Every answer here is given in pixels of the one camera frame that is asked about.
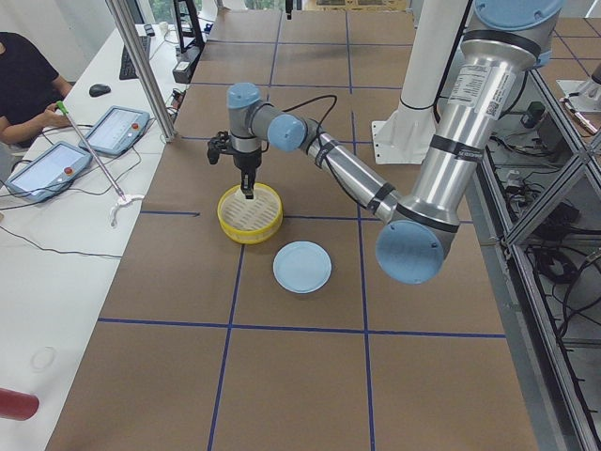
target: person's hand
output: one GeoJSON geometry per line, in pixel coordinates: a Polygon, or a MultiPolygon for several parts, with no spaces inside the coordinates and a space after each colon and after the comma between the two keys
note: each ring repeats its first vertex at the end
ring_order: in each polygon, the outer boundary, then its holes
{"type": "Polygon", "coordinates": [[[56,103],[51,103],[46,107],[44,112],[41,114],[42,125],[44,127],[68,127],[70,125],[69,120],[66,116],[58,115],[55,113],[56,103]]]}

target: computer mouse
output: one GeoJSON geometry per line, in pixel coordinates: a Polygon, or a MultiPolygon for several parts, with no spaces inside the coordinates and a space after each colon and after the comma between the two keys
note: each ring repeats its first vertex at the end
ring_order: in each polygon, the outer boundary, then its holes
{"type": "Polygon", "coordinates": [[[98,83],[98,84],[92,85],[90,87],[89,92],[90,92],[90,96],[98,97],[98,96],[102,96],[104,94],[108,94],[109,92],[111,92],[111,87],[98,83]]]}

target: red cup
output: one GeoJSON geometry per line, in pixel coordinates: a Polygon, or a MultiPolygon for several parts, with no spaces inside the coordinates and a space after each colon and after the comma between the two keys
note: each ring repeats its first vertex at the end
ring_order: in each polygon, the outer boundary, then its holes
{"type": "Polygon", "coordinates": [[[38,397],[0,388],[0,418],[27,420],[34,416],[38,407],[38,397]]]}

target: person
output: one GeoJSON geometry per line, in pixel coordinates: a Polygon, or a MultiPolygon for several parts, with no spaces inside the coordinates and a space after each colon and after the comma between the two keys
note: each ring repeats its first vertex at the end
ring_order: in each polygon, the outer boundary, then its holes
{"type": "Polygon", "coordinates": [[[0,32],[0,141],[28,148],[46,127],[67,127],[56,114],[71,85],[29,40],[0,32]]]}

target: grabber tool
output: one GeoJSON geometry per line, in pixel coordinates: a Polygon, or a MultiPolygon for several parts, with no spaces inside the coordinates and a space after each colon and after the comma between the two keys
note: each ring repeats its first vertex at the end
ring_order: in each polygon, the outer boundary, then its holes
{"type": "Polygon", "coordinates": [[[116,193],[118,195],[118,198],[116,200],[116,204],[111,208],[111,211],[109,212],[109,219],[111,221],[111,227],[116,227],[116,214],[117,214],[117,211],[121,207],[127,207],[127,206],[129,206],[131,203],[135,202],[136,200],[142,200],[142,199],[144,199],[144,196],[142,194],[125,194],[123,192],[123,190],[121,189],[121,187],[119,186],[119,184],[116,182],[116,179],[111,175],[111,173],[107,169],[106,165],[102,162],[102,160],[98,156],[98,153],[96,152],[96,150],[94,150],[90,146],[90,143],[87,141],[87,139],[85,139],[85,136],[82,133],[82,131],[79,130],[79,127],[77,126],[77,124],[75,123],[75,121],[73,120],[73,118],[70,116],[69,111],[67,111],[67,108],[65,107],[65,104],[62,101],[58,101],[56,103],[56,106],[61,111],[61,113],[63,113],[63,115],[65,115],[65,117],[69,120],[69,122],[71,124],[71,127],[73,127],[73,129],[75,130],[75,132],[82,139],[82,142],[85,144],[85,148],[87,148],[87,150],[92,154],[92,157],[94,158],[94,161],[96,161],[96,163],[98,164],[98,166],[100,167],[100,169],[102,170],[102,172],[104,173],[104,175],[106,176],[106,178],[109,179],[109,181],[111,182],[111,185],[113,185],[113,188],[115,189],[115,191],[116,191],[116,193]]]}

